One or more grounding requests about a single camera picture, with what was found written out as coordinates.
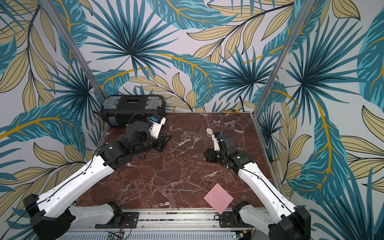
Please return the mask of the pink square paper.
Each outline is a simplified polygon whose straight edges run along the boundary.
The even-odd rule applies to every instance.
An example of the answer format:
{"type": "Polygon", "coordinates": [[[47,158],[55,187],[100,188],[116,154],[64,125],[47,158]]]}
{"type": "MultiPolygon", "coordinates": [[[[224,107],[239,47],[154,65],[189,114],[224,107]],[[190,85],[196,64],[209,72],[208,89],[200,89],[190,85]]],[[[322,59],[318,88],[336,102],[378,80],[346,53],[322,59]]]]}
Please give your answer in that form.
{"type": "Polygon", "coordinates": [[[230,203],[233,197],[220,185],[216,184],[204,197],[204,200],[221,215],[230,203]]]}

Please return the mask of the white pvc elbow fitting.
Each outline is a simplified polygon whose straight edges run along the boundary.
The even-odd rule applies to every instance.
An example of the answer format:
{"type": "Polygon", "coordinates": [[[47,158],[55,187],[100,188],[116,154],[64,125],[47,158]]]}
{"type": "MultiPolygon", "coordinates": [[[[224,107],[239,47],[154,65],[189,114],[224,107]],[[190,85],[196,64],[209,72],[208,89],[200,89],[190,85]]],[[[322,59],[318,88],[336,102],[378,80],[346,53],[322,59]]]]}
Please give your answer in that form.
{"type": "Polygon", "coordinates": [[[210,138],[214,135],[213,130],[210,128],[207,128],[206,133],[207,133],[207,136],[210,138]]]}

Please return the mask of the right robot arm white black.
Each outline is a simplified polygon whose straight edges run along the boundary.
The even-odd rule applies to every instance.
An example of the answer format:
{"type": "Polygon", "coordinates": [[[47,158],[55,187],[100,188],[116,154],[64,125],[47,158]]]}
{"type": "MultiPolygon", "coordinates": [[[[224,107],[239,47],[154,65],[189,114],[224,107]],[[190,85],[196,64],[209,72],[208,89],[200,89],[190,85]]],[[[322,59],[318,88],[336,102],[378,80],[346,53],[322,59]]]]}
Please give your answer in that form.
{"type": "Polygon", "coordinates": [[[280,193],[262,173],[255,159],[235,146],[230,135],[221,132],[207,135],[212,138],[214,147],[205,151],[206,161],[219,163],[232,170],[253,190],[267,210],[264,213],[251,204],[241,203],[233,207],[236,220],[255,227],[271,240],[311,239],[309,211],[304,207],[297,207],[280,193]]]}

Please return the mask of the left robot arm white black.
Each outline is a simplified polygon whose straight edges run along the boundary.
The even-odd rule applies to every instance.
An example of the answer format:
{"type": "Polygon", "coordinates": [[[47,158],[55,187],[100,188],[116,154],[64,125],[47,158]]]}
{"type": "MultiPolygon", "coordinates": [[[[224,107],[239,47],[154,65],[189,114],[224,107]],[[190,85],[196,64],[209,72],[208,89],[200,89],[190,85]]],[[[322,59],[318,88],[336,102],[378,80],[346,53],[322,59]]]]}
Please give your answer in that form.
{"type": "Polygon", "coordinates": [[[170,135],[162,134],[166,118],[151,117],[126,126],[117,141],[102,145],[92,159],[68,179],[41,194],[31,194],[23,202],[34,233],[41,240],[56,240],[68,230],[80,227],[122,229],[129,221],[115,202],[101,206],[76,207],[73,202],[94,184],[130,163],[144,159],[150,150],[161,153],[170,135]]]}

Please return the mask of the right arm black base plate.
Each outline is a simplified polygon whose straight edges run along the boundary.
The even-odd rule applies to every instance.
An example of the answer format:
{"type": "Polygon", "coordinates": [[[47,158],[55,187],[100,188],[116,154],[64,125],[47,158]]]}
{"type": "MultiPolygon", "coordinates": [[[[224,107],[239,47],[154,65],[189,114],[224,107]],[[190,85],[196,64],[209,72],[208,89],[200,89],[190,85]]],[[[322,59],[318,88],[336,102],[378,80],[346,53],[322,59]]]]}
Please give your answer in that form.
{"type": "Polygon", "coordinates": [[[214,220],[219,221],[220,228],[253,228],[252,225],[244,223],[240,216],[234,212],[216,214],[214,220]]]}

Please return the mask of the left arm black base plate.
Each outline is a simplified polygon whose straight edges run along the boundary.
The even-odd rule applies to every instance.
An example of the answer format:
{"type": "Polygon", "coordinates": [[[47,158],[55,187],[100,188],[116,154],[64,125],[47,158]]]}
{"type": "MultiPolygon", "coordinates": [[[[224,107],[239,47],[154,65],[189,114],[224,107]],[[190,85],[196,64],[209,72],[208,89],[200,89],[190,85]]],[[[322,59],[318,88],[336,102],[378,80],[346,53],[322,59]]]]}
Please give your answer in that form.
{"type": "Polygon", "coordinates": [[[96,224],[96,229],[122,229],[128,227],[135,229],[139,220],[139,212],[121,212],[115,214],[106,224],[96,224]]]}

